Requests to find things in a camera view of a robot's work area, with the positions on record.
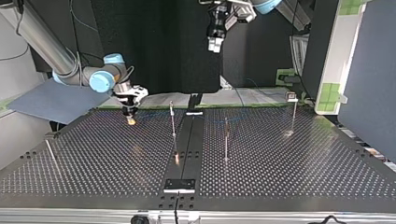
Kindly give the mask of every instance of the black metal plate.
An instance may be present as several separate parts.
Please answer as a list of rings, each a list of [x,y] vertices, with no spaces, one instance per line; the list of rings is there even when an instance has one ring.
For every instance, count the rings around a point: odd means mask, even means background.
[[[0,206],[158,209],[174,151],[169,111],[142,110],[136,120],[101,110],[72,124],[50,141],[56,161],[44,145],[0,173]]]
[[[363,151],[302,109],[207,109],[194,209],[396,212],[395,174]]]

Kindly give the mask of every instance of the metal bracket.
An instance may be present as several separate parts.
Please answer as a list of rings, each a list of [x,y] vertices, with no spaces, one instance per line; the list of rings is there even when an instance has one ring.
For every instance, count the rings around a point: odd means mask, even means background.
[[[194,179],[167,179],[164,193],[195,193],[195,180]]]

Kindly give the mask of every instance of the gray cable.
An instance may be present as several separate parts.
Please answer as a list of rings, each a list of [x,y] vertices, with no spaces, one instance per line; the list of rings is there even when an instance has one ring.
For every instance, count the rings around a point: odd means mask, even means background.
[[[94,30],[95,32],[98,32],[97,29],[95,29],[95,28],[91,27],[90,25],[88,25],[87,23],[81,21],[81,20],[76,16],[76,14],[74,13],[74,10],[73,10],[73,0],[70,0],[70,12],[72,13],[74,19],[75,19],[76,21],[78,21],[80,24],[82,24],[82,25],[84,25],[84,26],[86,26],[86,27],[88,27],[88,28]]]

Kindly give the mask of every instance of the white wall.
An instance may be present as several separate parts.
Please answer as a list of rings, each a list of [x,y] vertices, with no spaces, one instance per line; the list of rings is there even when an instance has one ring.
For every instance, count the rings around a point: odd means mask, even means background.
[[[17,59],[1,61],[25,52],[27,43],[0,15],[0,104],[18,97],[44,82],[35,71],[30,50]],[[23,152],[38,145],[50,131],[47,120],[0,111],[0,169],[16,160]]]

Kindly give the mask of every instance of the metal rod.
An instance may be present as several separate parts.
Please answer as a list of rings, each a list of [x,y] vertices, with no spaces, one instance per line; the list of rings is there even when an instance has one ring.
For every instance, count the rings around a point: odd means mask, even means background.
[[[230,135],[230,127],[228,124],[228,120],[227,118],[225,118],[225,141],[224,141],[224,156],[225,156],[225,160],[228,160],[228,137]]]
[[[53,160],[56,161],[55,155],[54,155],[53,152],[52,152],[52,147],[50,146],[50,141],[49,141],[48,139],[46,139],[46,144],[47,144],[47,148],[49,149],[49,154],[50,154],[50,156],[52,157]]]
[[[58,75],[77,71],[76,57],[59,41],[28,1],[24,1],[23,16],[13,4],[0,6],[0,14],[14,29],[20,24],[18,33]]]
[[[296,118],[297,103],[298,103],[298,102],[295,102],[295,103],[294,103],[294,110],[293,110],[293,121],[294,121],[294,119]]]
[[[173,110],[173,102],[171,101],[169,103],[169,110],[171,112],[171,118],[172,118],[172,135],[175,137],[176,136],[176,129],[175,129],[175,112]]]
[[[177,152],[177,141],[176,141],[176,127],[175,127],[175,111],[173,110],[173,102],[169,103],[169,110],[172,119],[172,137],[174,141],[174,151]]]

